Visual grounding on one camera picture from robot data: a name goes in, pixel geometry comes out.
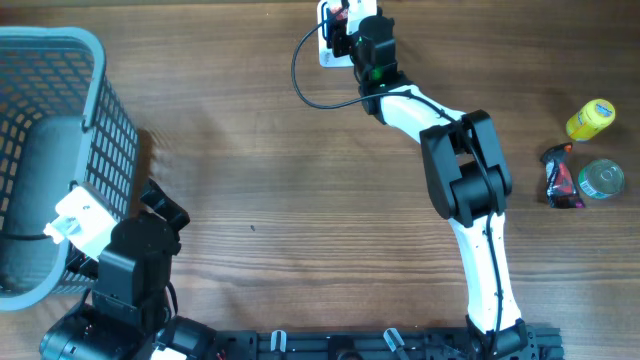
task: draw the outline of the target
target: wooden surface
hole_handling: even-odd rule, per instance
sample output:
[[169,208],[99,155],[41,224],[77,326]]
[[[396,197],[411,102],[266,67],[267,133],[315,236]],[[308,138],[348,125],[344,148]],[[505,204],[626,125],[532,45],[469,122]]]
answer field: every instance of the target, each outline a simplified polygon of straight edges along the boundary
[[[455,109],[492,114],[514,179],[507,255],[530,323],[562,328],[568,359],[638,358],[640,3],[422,1],[387,4],[401,68]],[[183,316],[216,329],[462,326],[455,238],[429,201],[420,148],[359,106],[297,99],[290,57],[315,5],[5,10],[5,25],[87,28],[141,132],[149,172],[192,223],[175,258]],[[299,79],[316,101],[356,96],[350,70],[322,69],[311,41]],[[618,119],[571,155],[607,157],[624,195],[553,210],[543,150],[602,96]],[[34,359],[77,300],[0,316],[0,358]]]

